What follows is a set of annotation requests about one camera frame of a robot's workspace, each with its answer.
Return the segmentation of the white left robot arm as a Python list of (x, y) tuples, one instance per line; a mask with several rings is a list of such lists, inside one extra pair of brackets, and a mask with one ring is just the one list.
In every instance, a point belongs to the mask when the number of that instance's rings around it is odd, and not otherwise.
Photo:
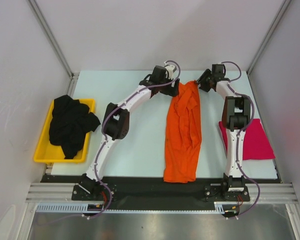
[(161, 93), (175, 97), (179, 94), (181, 68), (173, 60), (167, 60), (164, 66), (156, 65), (151, 74), (148, 74), (138, 87), (124, 100), (117, 104), (107, 105), (103, 123), (101, 125), (101, 142), (95, 159), (81, 176), (78, 186), (90, 200), (100, 196), (107, 160), (117, 143), (123, 140), (130, 128), (130, 114), (154, 95)]

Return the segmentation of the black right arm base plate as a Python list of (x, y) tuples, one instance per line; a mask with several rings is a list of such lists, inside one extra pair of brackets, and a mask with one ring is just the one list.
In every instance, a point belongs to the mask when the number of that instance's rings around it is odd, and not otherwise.
[(237, 200), (249, 202), (251, 200), (247, 186), (243, 191), (225, 191), (220, 184), (209, 184), (204, 186), (203, 192), (207, 202), (236, 202)]

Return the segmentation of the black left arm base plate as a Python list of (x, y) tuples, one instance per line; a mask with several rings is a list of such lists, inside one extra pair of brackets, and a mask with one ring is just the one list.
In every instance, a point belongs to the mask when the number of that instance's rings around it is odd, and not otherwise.
[(73, 187), (71, 199), (73, 201), (102, 201), (106, 199), (110, 200), (110, 193), (105, 186), (97, 184), (92, 190), (92, 193), (88, 193), (82, 189), (78, 184)]

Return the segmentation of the orange t shirt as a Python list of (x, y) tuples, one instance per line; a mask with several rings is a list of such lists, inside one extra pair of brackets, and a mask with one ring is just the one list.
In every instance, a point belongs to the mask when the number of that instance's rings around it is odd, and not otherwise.
[(166, 117), (163, 181), (188, 183), (196, 180), (202, 144), (201, 101), (193, 80), (178, 86)]

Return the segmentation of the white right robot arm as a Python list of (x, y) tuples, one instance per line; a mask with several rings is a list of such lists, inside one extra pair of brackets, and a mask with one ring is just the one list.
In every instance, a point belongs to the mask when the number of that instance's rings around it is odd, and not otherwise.
[(239, 80), (226, 77), (225, 64), (232, 64), (240, 69), (233, 61), (223, 61), (213, 64), (206, 69), (196, 81), (198, 88), (206, 93), (214, 90), (224, 100), (221, 124), (227, 137), (227, 164), (220, 187), (217, 191), (225, 200), (232, 201), (239, 193), (245, 192), (246, 179), (243, 171), (244, 140), (248, 127), (255, 115), (255, 106), (250, 96), (237, 92), (231, 83)]

